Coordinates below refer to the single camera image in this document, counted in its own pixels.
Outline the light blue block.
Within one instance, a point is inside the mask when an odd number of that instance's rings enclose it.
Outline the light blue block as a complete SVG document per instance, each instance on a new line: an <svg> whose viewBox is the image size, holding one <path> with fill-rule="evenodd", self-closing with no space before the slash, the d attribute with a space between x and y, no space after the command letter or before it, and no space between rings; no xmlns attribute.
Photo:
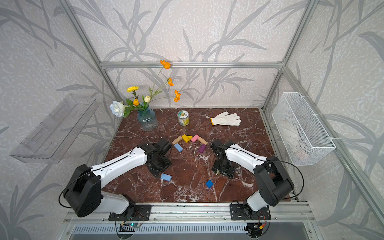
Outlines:
<svg viewBox="0 0 384 240"><path fill-rule="evenodd" d="M161 174L161 179L164 180L164 181L170 182L171 179L172 179L172 176L167 175L167 174Z"/></svg>
<svg viewBox="0 0 384 240"><path fill-rule="evenodd" d="M174 147L178 150L179 153L183 151L183 148L178 143L175 144Z"/></svg>

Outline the dark blue cube block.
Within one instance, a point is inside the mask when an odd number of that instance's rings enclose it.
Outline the dark blue cube block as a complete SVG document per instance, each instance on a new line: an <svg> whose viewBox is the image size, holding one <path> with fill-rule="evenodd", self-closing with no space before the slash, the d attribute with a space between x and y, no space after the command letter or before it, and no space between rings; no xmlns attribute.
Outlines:
<svg viewBox="0 0 384 240"><path fill-rule="evenodd" d="M214 183L213 183L211 180L209 180L209 181L206 182L206 186L207 186L209 189L212 188L213 185L214 185Z"/></svg>

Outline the purple block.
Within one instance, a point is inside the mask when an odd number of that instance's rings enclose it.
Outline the purple block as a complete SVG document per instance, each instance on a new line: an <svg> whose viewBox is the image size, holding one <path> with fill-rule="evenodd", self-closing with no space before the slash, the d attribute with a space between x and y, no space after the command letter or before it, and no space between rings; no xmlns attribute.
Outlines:
<svg viewBox="0 0 384 240"><path fill-rule="evenodd" d="M202 144L199 148L199 153L203 153L205 151L206 147L207 147L206 145Z"/></svg>

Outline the natural wood block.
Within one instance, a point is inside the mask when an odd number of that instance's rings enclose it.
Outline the natural wood block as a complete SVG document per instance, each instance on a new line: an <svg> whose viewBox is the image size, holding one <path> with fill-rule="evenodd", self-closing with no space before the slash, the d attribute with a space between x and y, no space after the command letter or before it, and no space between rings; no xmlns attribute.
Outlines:
<svg viewBox="0 0 384 240"><path fill-rule="evenodd" d="M200 143L202 143L203 145L206 145L206 146L208 145L208 142L206 140L204 140L203 138L201 138L201 137L198 138L198 141Z"/></svg>
<svg viewBox="0 0 384 240"><path fill-rule="evenodd" d="M179 136L174 141L172 141L172 144L173 145L178 144L182 139L183 139L182 136Z"/></svg>

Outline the yellow rectangular block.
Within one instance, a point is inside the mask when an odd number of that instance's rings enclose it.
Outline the yellow rectangular block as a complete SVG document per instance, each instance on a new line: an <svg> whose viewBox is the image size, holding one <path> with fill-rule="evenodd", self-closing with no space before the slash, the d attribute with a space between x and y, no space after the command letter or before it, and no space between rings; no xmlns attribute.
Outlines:
<svg viewBox="0 0 384 240"><path fill-rule="evenodd" d="M188 143L191 139L187 135L182 135L182 139Z"/></svg>

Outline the pink rectangular block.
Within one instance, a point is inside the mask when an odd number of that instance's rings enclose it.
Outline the pink rectangular block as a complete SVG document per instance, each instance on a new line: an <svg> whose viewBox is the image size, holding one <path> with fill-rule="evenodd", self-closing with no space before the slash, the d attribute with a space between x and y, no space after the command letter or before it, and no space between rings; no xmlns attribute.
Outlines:
<svg viewBox="0 0 384 240"><path fill-rule="evenodd" d="M199 138L200 138L199 135L195 135L195 136L193 136L193 137L191 138L191 141L194 143L194 142L196 142Z"/></svg>

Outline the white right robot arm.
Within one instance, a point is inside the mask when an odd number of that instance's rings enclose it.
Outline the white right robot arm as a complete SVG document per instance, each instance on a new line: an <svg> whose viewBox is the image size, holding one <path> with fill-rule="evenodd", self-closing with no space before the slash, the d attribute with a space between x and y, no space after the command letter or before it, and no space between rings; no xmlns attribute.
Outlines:
<svg viewBox="0 0 384 240"><path fill-rule="evenodd" d="M277 157L263 157L251 153L239 145L228 141L223 144L219 140L211 143L211 149L216 156L212 171L233 178L236 163L254 174L258 190L247 198L243 204L231 205L236 207L233 212L237 217L233 220L254 220L259 216L269 218L269 207L276 206L283 200L295 185L283 164Z"/></svg>

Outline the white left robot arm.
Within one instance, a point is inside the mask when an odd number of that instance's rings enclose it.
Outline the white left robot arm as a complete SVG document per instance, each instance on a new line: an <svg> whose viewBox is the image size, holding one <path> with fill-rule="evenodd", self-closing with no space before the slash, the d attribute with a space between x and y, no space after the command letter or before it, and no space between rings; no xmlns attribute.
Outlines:
<svg viewBox="0 0 384 240"><path fill-rule="evenodd" d="M110 213L110 221L133 220L140 212L128 196L104 192L111 181L139 166L147 166L150 173L159 177L170 165L166 157L171 143L161 138L157 143L143 143L110 161L89 167L77 167L59 197L80 218L92 213Z"/></svg>

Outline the blue glass vase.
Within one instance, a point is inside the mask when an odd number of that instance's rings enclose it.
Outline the blue glass vase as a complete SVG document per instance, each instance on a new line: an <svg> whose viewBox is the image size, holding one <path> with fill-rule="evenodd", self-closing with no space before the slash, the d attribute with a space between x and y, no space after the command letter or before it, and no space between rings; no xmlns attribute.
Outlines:
<svg viewBox="0 0 384 240"><path fill-rule="evenodd" d="M138 121L144 131L152 131L158 127L158 119L153 110L147 107L138 111Z"/></svg>

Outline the white cotton glove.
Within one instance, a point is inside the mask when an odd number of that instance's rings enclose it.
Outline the white cotton glove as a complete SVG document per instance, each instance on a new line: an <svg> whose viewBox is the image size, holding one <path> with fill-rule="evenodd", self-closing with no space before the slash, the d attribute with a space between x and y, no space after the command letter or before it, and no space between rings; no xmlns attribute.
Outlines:
<svg viewBox="0 0 384 240"><path fill-rule="evenodd" d="M240 116L238 114L229 114L229 112L223 112L214 118L211 118L211 124L222 126L239 126L241 123Z"/></svg>

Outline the sunflower seed tin can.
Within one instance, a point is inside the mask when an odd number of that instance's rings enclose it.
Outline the sunflower seed tin can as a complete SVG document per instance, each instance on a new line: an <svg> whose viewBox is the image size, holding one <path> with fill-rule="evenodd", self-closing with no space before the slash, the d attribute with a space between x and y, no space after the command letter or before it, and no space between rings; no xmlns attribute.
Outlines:
<svg viewBox="0 0 384 240"><path fill-rule="evenodd" d="M179 124L181 126L187 126L190 123L189 112L185 110L181 110L178 112L177 116L178 116Z"/></svg>

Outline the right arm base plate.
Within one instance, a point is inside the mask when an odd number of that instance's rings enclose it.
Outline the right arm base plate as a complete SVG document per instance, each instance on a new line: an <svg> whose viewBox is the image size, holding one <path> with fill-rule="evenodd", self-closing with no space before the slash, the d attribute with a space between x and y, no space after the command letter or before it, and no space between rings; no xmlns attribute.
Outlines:
<svg viewBox="0 0 384 240"><path fill-rule="evenodd" d="M233 221L269 221L271 219L269 206L263 207L258 211L253 211L248 205L239 204L238 202L230 204L230 214L231 220Z"/></svg>

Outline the aluminium front rail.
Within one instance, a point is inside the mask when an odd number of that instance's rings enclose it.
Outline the aluminium front rail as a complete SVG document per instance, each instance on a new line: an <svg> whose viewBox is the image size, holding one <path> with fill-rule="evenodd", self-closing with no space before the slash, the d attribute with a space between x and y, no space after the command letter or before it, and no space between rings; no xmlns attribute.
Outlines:
<svg viewBox="0 0 384 240"><path fill-rule="evenodd" d="M230 208L230 202L216 203L151 203L150 210L142 209L141 214L135 214L139 221L149 217L145 224L154 223L228 223L232 217L244 217L237 203ZM307 202L281 202L275 207L269 207L271 219L257 217L256 221L267 223L280 222L315 222L314 214Z"/></svg>

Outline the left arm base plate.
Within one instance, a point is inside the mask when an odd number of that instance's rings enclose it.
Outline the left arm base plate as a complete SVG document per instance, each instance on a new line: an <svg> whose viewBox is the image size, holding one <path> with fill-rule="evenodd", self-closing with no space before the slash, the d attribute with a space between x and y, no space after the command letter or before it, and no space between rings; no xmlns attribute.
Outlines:
<svg viewBox="0 0 384 240"><path fill-rule="evenodd" d="M124 221L148 221L151 214L152 205L129 205L122 214L110 213L110 222L124 222Z"/></svg>

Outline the clear acrylic wall shelf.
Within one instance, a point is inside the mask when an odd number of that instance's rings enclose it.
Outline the clear acrylic wall shelf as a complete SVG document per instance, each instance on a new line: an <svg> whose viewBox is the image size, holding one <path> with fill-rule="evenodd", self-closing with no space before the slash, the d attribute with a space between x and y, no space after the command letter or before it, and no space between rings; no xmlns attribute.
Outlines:
<svg viewBox="0 0 384 240"><path fill-rule="evenodd" d="M59 163L97 108L94 98L67 95L10 156L23 163Z"/></svg>

